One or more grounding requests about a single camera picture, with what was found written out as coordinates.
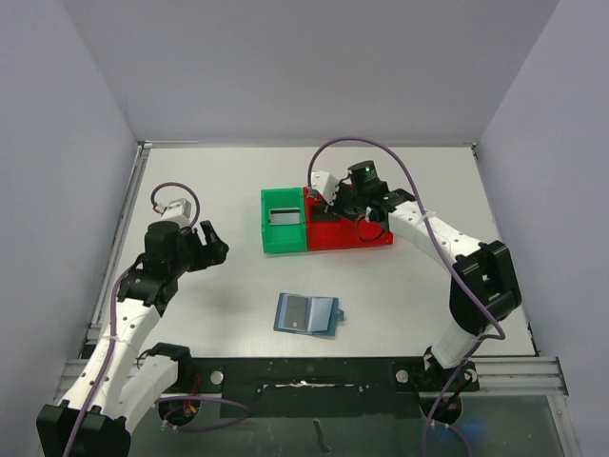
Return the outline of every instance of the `white wall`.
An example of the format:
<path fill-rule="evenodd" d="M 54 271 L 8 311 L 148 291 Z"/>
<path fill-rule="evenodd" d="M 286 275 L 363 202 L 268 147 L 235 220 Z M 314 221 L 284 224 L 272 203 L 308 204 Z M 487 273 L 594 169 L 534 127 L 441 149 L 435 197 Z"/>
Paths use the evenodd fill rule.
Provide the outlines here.
<path fill-rule="evenodd" d="M 558 0 L 65 0 L 141 140 L 480 139 Z"/>
<path fill-rule="evenodd" d="M 558 354 L 586 456 L 609 425 L 609 3 L 561 0 L 481 139 L 536 339 Z"/>
<path fill-rule="evenodd" d="M 0 6 L 0 456 L 35 419 L 95 305 L 135 142 L 60 0 Z"/>

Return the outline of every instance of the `white table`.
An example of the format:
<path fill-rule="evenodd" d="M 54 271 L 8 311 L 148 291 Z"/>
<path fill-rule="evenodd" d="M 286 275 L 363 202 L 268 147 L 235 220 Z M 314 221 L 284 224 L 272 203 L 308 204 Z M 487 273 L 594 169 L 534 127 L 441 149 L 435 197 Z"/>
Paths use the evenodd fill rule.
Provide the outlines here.
<path fill-rule="evenodd" d="M 449 276 L 408 242 L 387 248 L 265 256 L 260 190 L 305 184 L 315 148 L 152 149 L 128 227 L 119 270 L 144 250 L 147 225 L 157 221 L 150 191 L 165 181 L 191 186 L 229 244 L 226 262 L 186 274 L 179 292 L 143 348 L 159 341 L 190 347 L 195 357 L 418 356 L 449 322 Z M 396 149 L 409 166 L 425 205 L 446 222 L 483 241 L 498 237 L 469 148 Z M 316 169 L 345 175 L 373 159 L 391 188 L 408 189 L 401 171 L 381 151 L 332 148 Z M 168 203 L 184 196 L 165 189 Z M 336 296 L 344 310 L 334 339 L 273 330 L 280 292 Z M 534 355 L 519 308 L 503 322 L 504 342 L 486 342 L 478 355 Z"/>

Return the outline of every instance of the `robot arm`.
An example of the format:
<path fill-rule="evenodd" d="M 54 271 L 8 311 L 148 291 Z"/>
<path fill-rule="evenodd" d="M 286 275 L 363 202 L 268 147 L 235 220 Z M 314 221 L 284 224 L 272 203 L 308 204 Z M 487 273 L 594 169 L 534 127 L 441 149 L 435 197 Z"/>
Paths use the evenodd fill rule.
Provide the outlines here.
<path fill-rule="evenodd" d="M 311 187 L 328 210 L 349 220 L 365 217 L 400 236 L 444 267 L 425 226 L 428 218 L 440 248 L 455 271 L 496 320 L 507 317 L 521 304 L 521 293 L 507 247 L 500 241 L 485 244 L 446 224 L 434 213 L 421 214 L 413 195 L 403 189 L 390 191 L 377 175 L 374 162 L 348 169 L 351 186 L 325 171 L 311 173 Z M 453 368 L 491 326 L 454 279 L 450 289 L 452 322 L 428 351 L 430 365 Z"/>
<path fill-rule="evenodd" d="M 46 457 L 64 455 L 84 407 L 87 412 L 72 447 L 73 455 L 127 456 L 130 433 L 161 394 L 191 389 L 194 373 L 189 349 L 165 343 L 149 350 L 142 368 L 128 379 L 142 344 L 177 292 L 178 279 L 186 272 L 220 265 L 226 259 L 228 246 L 211 223 L 201 223 L 206 238 L 203 245 L 197 230 L 189 226 L 188 216 L 188 201 L 177 200 L 163 208 L 160 222 L 148 227 L 145 252 L 120 282 L 116 336 L 111 336 L 108 326 L 59 405 L 45 405 L 38 415 L 36 425 Z M 107 363 L 110 340 L 114 340 L 114 351 Z M 105 378 L 86 405 L 93 380 L 104 363 L 108 364 Z"/>

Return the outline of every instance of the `green tray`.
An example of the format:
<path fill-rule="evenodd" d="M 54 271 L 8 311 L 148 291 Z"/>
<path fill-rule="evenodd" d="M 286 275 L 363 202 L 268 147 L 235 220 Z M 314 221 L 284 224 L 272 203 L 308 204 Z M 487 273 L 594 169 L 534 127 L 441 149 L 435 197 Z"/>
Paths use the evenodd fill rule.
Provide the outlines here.
<path fill-rule="evenodd" d="M 303 189 L 263 189 L 260 193 L 265 253 L 306 251 Z"/>

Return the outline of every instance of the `bolt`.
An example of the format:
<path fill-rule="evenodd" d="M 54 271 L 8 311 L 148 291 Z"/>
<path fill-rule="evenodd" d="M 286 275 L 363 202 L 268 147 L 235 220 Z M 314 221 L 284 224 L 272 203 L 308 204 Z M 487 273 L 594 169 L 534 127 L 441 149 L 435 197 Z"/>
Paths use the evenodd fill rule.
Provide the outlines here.
<path fill-rule="evenodd" d="M 408 371 L 406 371 L 405 369 L 398 370 L 398 372 L 396 373 L 396 379 L 401 384 L 407 383 L 408 382 Z"/>
<path fill-rule="evenodd" d="M 218 370 L 213 371 L 209 376 L 209 381 L 211 381 L 211 384 L 213 384 L 214 386 L 219 386 L 224 379 L 225 375 Z"/>

